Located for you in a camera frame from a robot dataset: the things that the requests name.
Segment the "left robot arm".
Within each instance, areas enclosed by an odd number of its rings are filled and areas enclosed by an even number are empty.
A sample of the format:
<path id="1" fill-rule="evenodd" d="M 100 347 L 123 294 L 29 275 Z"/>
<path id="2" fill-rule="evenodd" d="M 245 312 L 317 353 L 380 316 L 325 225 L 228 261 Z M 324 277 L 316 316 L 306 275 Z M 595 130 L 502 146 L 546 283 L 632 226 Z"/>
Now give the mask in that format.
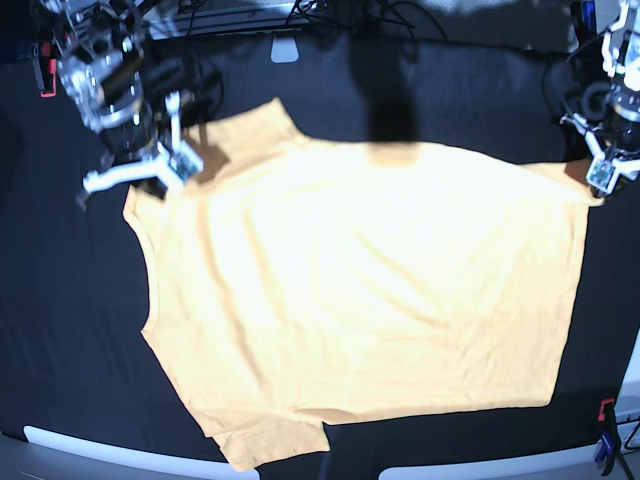
<path id="1" fill-rule="evenodd" d="M 279 98 L 311 137 L 436 143 L 510 163 L 573 161 L 598 198 L 639 174 L 639 5 L 595 30 L 590 1 L 516 1 L 470 14 L 417 1 L 295 1 L 187 28 L 153 50 L 157 93 L 186 89 L 187 126 Z"/>

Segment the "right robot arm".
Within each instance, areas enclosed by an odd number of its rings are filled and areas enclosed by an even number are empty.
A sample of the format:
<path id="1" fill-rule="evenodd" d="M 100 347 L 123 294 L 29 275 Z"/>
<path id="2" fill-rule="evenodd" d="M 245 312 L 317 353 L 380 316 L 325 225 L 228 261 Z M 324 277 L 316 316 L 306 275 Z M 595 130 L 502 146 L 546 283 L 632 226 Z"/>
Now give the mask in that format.
<path id="1" fill-rule="evenodd" d="M 47 70 L 75 104 L 83 125 L 105 146 L 76 197 L 153 178 L 169 184 L 171 155 L 162 114 L 145 96 L 142 70 L 150 44 L 144 10 L 135 1 L 33 1 Z"/>

